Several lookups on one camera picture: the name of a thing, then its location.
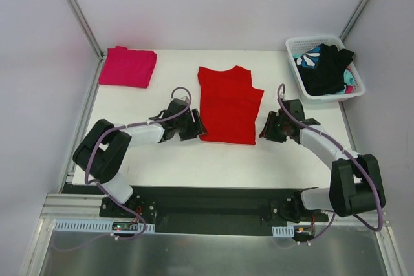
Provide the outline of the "red t shirt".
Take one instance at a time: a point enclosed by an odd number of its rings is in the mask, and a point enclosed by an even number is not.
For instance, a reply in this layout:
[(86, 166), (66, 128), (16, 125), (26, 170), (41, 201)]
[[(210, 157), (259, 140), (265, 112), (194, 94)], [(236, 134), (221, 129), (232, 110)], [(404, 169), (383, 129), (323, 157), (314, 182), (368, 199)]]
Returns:
[(200, 114), (204, 142), (256, 144), (256, 118), (264, 91), (252, 85), (252, 73), (241, 66), (225, 71), (200, 67)]

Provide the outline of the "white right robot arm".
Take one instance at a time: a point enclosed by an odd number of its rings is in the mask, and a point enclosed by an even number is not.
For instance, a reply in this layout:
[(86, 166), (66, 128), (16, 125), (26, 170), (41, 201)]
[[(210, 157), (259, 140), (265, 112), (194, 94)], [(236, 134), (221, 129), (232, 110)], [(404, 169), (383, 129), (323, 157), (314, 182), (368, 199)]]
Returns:
[(368, 211), (382, 212), (386, 198), (378, 160), (372, 154), (348, 151), (327, 134), (321, 123), (306, 118), (299, 99), (283, 100), (270, 111), (260, 137), (284, 143), (288, 139), (310, 150), (331, 171), (327, 188), (301, 189), (294, 194), (292, 216), (307, 220), (314, 210), (333, 211), (340, 217)]

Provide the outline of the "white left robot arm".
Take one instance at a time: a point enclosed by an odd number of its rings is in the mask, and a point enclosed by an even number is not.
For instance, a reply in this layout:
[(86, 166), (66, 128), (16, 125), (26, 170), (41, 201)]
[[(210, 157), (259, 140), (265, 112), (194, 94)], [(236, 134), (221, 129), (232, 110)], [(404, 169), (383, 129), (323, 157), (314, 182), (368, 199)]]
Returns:
[(99, 184), (114, 202), (122, 217), (139, 211), (137, 194), (120, 171), (130, 150), (149, 144), (164, 143), (174, 136), (190, 140), (207, 133), (197, 109), (182, 99), (170, 101), (167, 109), (143, 123), (115, 125), (98, 120), (77, 146), (72, 159), (91, 182)]

